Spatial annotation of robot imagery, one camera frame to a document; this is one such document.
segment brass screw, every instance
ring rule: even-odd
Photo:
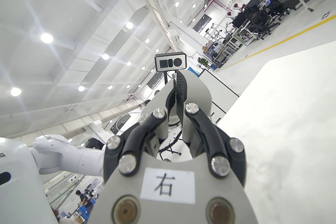
[[[225,203],[216,202],[210,208],[210,220],[213,224],[230,223],[231,212]]]
[[[117,219],[120,224],[131,224],[136,219],[138,208],[136,204],[127,199],[117,207]]]

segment potted plant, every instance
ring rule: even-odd
[[[199,58],[197,59],[197,61],[198,61],[201,65],[205,66],[206,68],[209,68],[208,61],[207,61],[205,58],[203,58],[203,57],[199,57]]]

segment yellow floor line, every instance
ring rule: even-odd
[[[237,61],[237,62],[235,62],[235,63],[233,63],[233,64],[231,64],[231,65],[229,65],[229,66],[227,66],[227,67],[224,67],[224,69],[229,68],[229,67],[231,67],[231,66],[233,66],[233,65],[235,65],[235,64],[237,64],[237,63],[239,63],[239,62],[242,62],[242,61],[244,61],[245,59],[248,59],[248,58],[253,57],[253,56],[257,55],[257,54],[260,54],[260,53],[262,53],[263,51],[267,51],[267,50],[269,50],[269,49],[272,49],[272,48],[274,48],[275,46],[278,46],[278,45],[280,45],[280,44],[282,44],[282,43],[284,43],[284,42],[286,42],[286,41],[288,41],[288,40],[290,40],[290,39],[293,39],[293,38],[295,38],[295,37],[298,37],[299,35],[304,34],[305,32],[308,32],[308,31],[310,31],[310,30],[312,30],[312,29],[314,29],[314,28],[316,28],[316,27],[318,27],[318,26],[321,26],[321,25],[323,25],[323,24],[325,24],[325,23],[327,23],[327,22],[329,22],[329,21],[331,21],[331,20],[333,20],[333,19],[335,19],[335,18],[336,18],[336,14],[333,15],[333,16],[331,16],[331,17],[329,17],[329,18],[327,18],[327,19],[324,19],[323,21],[318,22],[317,24],[315,24],[315,25],[313,25],[313,26],[311,26],[311,27],[308,27],[308,28],[304,29],[303,31],[298,32],[297,34],[294,34],[294,35],[292,35],[292,36],[290,36],[290,37],[288,37],[288,38],[286,38],[286,39],[284,39],[284,40],[282,40],[282,41],[280,41],[280,42],[278,42],[278,43],[276,43],[276,44],[274,44],[274,45],[272,45],[272,46],[269,46],[269,47],[267,47],[266,49],[263,49],[263,50],[261,50],[261,51],[258,51],[258,52],[256,52],[256,53],[253,54],[253,55],[247,56],[247,57],[241,59],[240,61]]]

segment office chair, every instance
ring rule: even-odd
[[[264,10],[260,10],[255,4],[245,10],[246,18],[251,22],[249,30],[258,33],[259,38],[264,40],[265,35],[270,35],[270,29],[280,23],[270,24],[272,18]]]
[[[284,7],[284,5],[279,2],[278,0],[270,0],[270,4],[265,7],[265,10],[267,10],[268,15],[270,16],[279,16],[278,20],[281,21],[281,18],[285,15],[285,13],[287,15],[290,14],[290,12],[288,11],[288,9],[286,7]]]

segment computer monitor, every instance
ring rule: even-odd
[[[232,25],[240,28],[241,25],[246,21],[246,16],[243,12],[239,13],[237,17],[232,21]]]
[[[250,0],[250,1],[247,3],[245,9],[246,9],[247,7],[252,7],[252,6],[254,6],[255,4],[258,6],[258,5],[260,4],[260,1],[258,1],[258,0]]]

